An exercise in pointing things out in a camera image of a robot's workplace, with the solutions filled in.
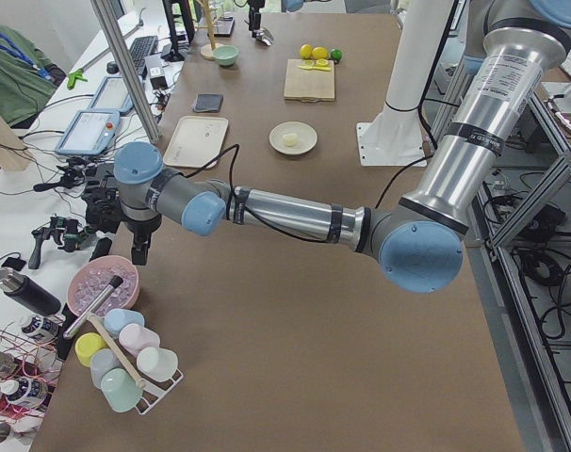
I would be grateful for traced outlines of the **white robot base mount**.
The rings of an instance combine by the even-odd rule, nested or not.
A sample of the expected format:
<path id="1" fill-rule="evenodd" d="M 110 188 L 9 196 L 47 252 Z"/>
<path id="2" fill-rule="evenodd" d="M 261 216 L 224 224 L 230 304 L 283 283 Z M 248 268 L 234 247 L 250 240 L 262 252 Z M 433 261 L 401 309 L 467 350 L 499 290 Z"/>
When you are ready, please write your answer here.
<path id="1" fill-rule="evenodd" d="M 420 103 L 456 8 L 453 0 L 423 0 L 413 1 L 407 9 L 383 110 L 373 121 L 357 124 L 363 166 L 425 163 Z"/>

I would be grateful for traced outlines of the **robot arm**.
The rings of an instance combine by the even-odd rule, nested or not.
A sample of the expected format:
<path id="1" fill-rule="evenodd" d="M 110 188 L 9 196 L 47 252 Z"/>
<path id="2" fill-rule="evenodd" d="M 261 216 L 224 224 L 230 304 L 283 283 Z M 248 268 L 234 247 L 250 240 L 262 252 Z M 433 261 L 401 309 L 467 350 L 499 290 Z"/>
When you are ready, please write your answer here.
<path id="1" fill-rule="evenodd" d="M 347 69 L 352 83 L 346 106 L 370 100 L 391 59 L 383 111 L 354 123 L 342 107 L 323 111 L 325 141 L 338 163 L 359 153 L 364 168 L 420 164 L 417 187 L 392 211 L 379 206 L 347 209 L 278 195 L 231 181 L 199 181 L 165 163 L 151 144 L 133 142 L 117 152 L 113 174 L 128 223 L 169 218 L 195 234 L 211 234 L 221 220 L 255 222 L 302 241 L 344 244 L 372 257 L 384 276 L 416 292 L 439 290 L 459 273 L 465 212 L 487 172 L 505 149 L 543 75 L 571 50 L 571 1 L 473 1 L 469 5 L 463 63 L 471 84 L 430 156 L 421 144 L 423 90 L 448 33 L 450 1 L 415 1 L 400 39 L 390 42 L 394 23 L 375 16 L 334 14 L 280 16 L 279 29 L 308 38 L 321 32 L 342 39 L 361 69 Z"/>

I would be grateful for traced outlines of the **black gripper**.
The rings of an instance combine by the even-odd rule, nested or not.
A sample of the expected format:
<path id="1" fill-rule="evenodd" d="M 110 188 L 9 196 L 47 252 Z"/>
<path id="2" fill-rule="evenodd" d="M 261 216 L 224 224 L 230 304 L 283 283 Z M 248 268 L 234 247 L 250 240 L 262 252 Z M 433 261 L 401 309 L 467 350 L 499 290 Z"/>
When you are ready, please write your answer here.
<path id="1" fill-rule="evenodd" d="M 154 217 L 145 220 L 129 218 L 125 222 L 127 230 L 133 235 L 133 243 L 131 247 L 131 262 L 133 265 L 147 265 L 152 234 L 160 227 L 161 222 L 161 215 L 155 215 Z"/>

